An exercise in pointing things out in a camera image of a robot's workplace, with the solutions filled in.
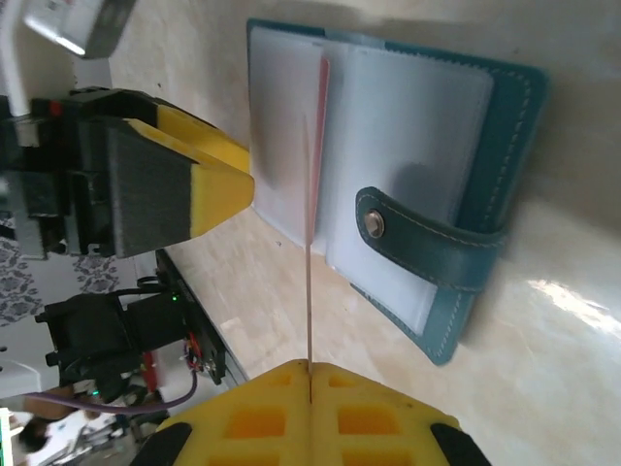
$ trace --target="wallet strap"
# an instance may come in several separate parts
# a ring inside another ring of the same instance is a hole
[[[358,191],[356,223],[364,242],[387,259],[427,282],[466,292],[485,287],[506,238],[503,230],[476,233],[421,216],[375,187]]]

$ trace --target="teal leather wallet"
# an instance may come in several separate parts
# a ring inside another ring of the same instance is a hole
[[[292,109],[318,101],[307,115],[317,121],[312,169],[320,174],[313,250],[435,364],[448,362],[505,243],[546,75],[259,19],[248,23],[248,55],[255,210],[301,243],[303,174],[292,165],[301,143],[270,146],[278,126],[264,121],[290,121]],[[300,78],[288,81],[292,70]],[[285,185],[291,190],[276,203]]]

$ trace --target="orange rectangular hole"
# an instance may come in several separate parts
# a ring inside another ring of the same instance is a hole
[[[344,406],[339,408],[339,433],[344,435],[399,434],[397,419],[381,406]]]
[[[405,451],[344,451],[343,466],[412,466]]]
[[[231,416],[224,437],[260,439],[284,435],[286,415],[282,408],[246,408]]]
[[[277,454],[255,454],[253,456],[216,456],[208,466],[278,466]]]

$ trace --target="black plastic part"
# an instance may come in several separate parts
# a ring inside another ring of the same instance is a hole
[[[45,306],[37,321],[48,325],[55,352],[46,355],[57,365],[64,383],[101,379],[140,367],[142,352],[127,332],[127,315],[117,299],[81,294]]]
[[[27,211],[25,189],[19,172],[5,172],[7,183],[11,187],[9,209],[13,213],[16,226],[16,238],[19,240],[19,251],[24,257],[45,259],[47,257],[44,243],[42,223],[30,218]]]
[[[4,176],[4,171],[0,165],[0,218],[2,215],[10,216],[11,210],[9,209],[9,184]]]
[[[173,466],[190,434],[192,426],[178,422],[150,436],[130,466]]]
[[[141,406],[148,395],[148,389],[144,385],[131,384],[123,392],[128,406]]]
[[[61,216],[60,190],[55,173],[21,172],[26,211],[30,218]]]
[[[202,352],[202,359],[212,362],[209,374],[213,383],[220,385],[222,378],[226,375],[227,348],[224,341],[168,253],[165,250],[158,250],[155,256],[158,278],[163,284],[169,286],[171,292],[183,303],[186,328],[196,338]]]
[[[491,466],[473,438],[467,433],[441,423],[433,424],[431,431],[449,466]]]
[[[113,294],[81,294],[47,305],[35,317],[49,328],[63,383],[104,379],[140,368],[143,354],[186,336],[180,303],[170,293],[130,304],[123,311]]]
[[[14,241],[16,238],[16,231],[9,226],[0,225],[0,238]]]
[[[182,302],[165,292],[127,305],[130,329],[142,351],[157,350],[185,338]]]
[[[0,95],[0,118],[6,119],[11,117],[11,107],[9,105],[9,97]]]
[[[110,121],[108,152],[116,255],[189,240],[193,162],[124,121]]]
[[[124,379],[120,374],[109,374],[107,377],[95,379],[97,395],[102,403],[110,404],[125,393],[129,386],[129,379]]]
[[[77,135],[76,125],[88,117],[134,118],[157,127],[157,106],[161,101],[144,92],[87,87],[61,101],[65,133]]]
[[[114,255],[108,175],[69,172],[66,178],[69,209],[64,217],[65,239],[71,254]]]

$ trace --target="beige marble table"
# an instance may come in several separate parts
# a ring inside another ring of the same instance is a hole
[[[510,241],[452,362],[432,365],[319,258],[315,356],[457,416],[495,465],[619,464],[621,2],[333,1],[140,0],[114,85],[247,144],[251,16],[547,69]],[[171,254],[251,376],[304,356],[303,253],[252,210]]]

